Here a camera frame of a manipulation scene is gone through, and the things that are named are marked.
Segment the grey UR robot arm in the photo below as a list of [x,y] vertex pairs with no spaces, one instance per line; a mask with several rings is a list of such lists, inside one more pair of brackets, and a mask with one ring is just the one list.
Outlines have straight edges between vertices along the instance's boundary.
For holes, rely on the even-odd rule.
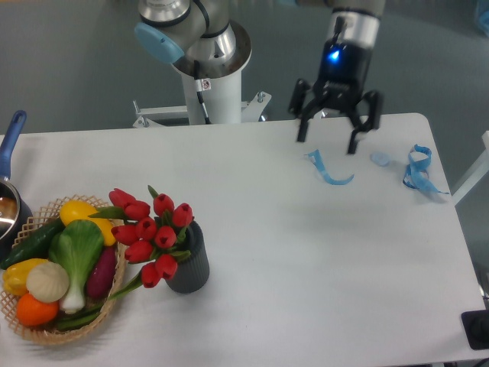
[[[332,9],[317,80],[296,81],[289,111],[299,119],[298,142],[309,120],[323,109],[346,115],[357,136],[378,129],[384,97],[364,91],[383,1],[299,1],[299,6]],[[134,33],[140,45],[181,75],[189,123],[236,124],[251,119],[242,107],[241,72],[251,58],[247,31],[231,20],[227,1],[140,1]]]

